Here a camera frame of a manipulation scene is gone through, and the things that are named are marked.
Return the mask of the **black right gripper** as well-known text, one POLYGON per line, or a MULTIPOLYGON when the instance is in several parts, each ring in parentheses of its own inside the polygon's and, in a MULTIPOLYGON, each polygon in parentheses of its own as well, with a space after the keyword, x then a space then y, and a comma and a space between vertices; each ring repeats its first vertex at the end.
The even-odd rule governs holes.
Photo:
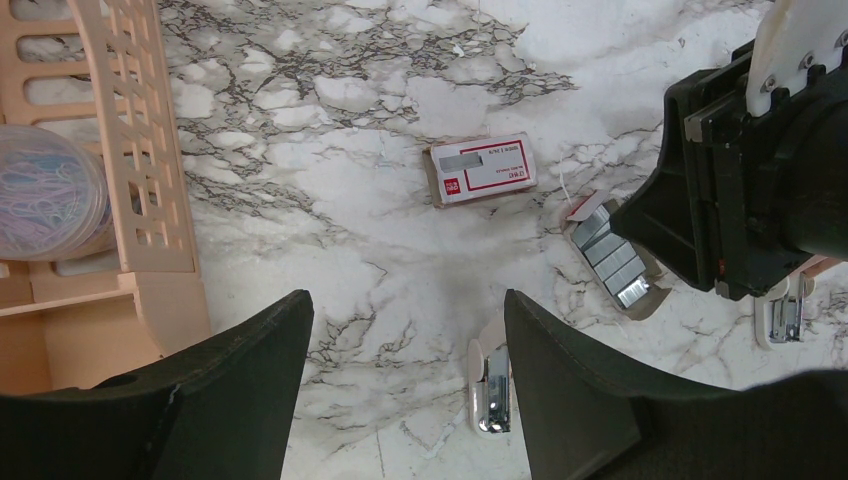
POLYGON ((814 256, 847 257, 847 50, 813 65, 802 88, 744 99, 754 47, 699 70, 664 95, 663 141, 646 182, 612 230, 701 291, 766 294, 814 256))

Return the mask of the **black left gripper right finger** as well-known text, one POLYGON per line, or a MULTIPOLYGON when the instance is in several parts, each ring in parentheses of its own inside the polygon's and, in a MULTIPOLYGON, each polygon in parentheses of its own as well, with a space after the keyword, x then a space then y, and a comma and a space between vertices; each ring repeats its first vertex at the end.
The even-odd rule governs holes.
POLYGON ((847 374, 737 391, 637 361, 508 290, 505 330, 535 479, 843 479, 847 374))

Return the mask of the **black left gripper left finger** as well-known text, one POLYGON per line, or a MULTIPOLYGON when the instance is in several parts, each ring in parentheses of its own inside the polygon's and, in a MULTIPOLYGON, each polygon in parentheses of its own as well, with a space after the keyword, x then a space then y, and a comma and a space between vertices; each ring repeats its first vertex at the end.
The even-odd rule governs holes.
POLYGON ((277 479, 314 320, 295 290, 90 389, 1 399, 5 479, 277 479))

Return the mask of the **clear tape roll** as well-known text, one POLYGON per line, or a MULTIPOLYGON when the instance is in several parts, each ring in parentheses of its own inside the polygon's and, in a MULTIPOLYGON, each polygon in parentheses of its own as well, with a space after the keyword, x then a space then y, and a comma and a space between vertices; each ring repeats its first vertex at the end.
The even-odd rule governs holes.
POLYGON ((63 261, 116 247, 102 159, 33 126, 1 127, 1 258, 63 261))

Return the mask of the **staple tray with staples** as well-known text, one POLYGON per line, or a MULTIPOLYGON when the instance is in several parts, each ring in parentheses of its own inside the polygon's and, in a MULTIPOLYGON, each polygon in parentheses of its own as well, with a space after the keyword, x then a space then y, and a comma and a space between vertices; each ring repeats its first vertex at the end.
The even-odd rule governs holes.
POLYGON ((670 293, 657 285, 662 270, 644 248, 615 234, 611 216, 619 202, 606 190, 580 200, 563 218, 568 243, 613 306, 634 321, 652 316, 670 293))

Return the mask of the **white eraser block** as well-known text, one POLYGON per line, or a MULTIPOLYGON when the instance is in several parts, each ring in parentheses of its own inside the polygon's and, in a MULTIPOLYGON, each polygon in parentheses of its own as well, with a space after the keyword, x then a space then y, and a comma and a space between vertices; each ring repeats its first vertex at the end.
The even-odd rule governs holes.
POLYGON ((478 435, 491 438, 511 431, 511 363, 505 322, 495 318, 467 349, 468 420, 478 435))

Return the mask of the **red white staple box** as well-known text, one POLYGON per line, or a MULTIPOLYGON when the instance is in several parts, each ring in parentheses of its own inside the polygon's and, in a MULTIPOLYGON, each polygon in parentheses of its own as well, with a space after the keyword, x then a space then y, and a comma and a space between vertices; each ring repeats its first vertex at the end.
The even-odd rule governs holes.
POLYGON ((429 146, 423 159, 436 208, 502 196, 538 183, 524 132, 429 146))

